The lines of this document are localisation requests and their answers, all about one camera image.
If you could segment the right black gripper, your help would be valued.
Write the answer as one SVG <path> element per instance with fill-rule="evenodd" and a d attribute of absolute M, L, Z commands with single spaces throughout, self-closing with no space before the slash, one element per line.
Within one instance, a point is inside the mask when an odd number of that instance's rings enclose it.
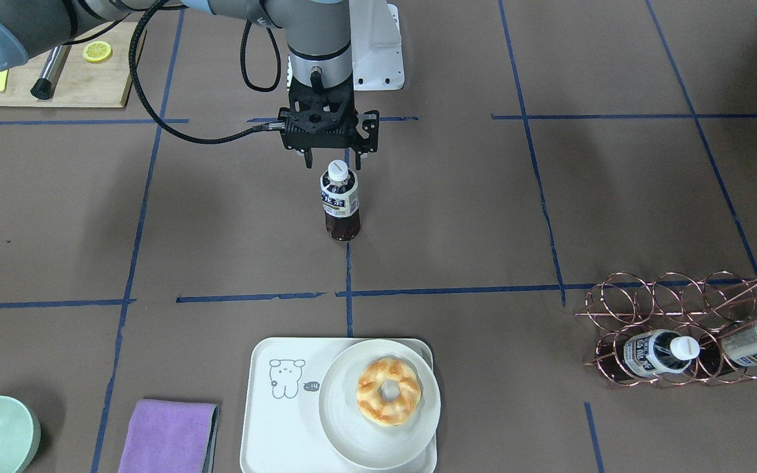
<path fill-rule="evenodd" d="M 313 148 L 351 148 L 357 160 L 363 154 L 376 152 L 379 147 L 380 114 L 370 110 L 360 116 L 355 108 L 354 96 L 331 100 L 329 109 L 312 104 L 309 110 L 297 111 L 282 107 L 279 120 L 283 146 L 302 152 L 304 165 L 313 168 Z"/>

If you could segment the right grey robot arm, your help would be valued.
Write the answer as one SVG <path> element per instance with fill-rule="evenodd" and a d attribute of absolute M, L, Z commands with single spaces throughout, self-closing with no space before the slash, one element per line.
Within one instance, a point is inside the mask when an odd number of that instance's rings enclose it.
<path fill-rule="evenodd" d="M 72 44 L 103 24 L 122 23 L 140 12 L 130 39 L 128 66 L 136 95 L 151 119 L 174 137 L 216 146 L 264 131 L 279 133 L 283 146 L 304 154 L 312 165 L 315 148 L 349 148 L 356 164 L 376 152 L 380 116 L 358 114 L 354 99 L 350 4 L 346 1 L 183 1 L 181 9 L 238 18 L 247 24 L 282 29 L 292 65 L 288 106 L 277 119 L 228 137 L 192 137 L 168 125 L 148 102 L 139 83 L 138 48 L 147 25 L 172 1 L 0 1 L 0 71 L 23 66 L 53 48 Z"/>

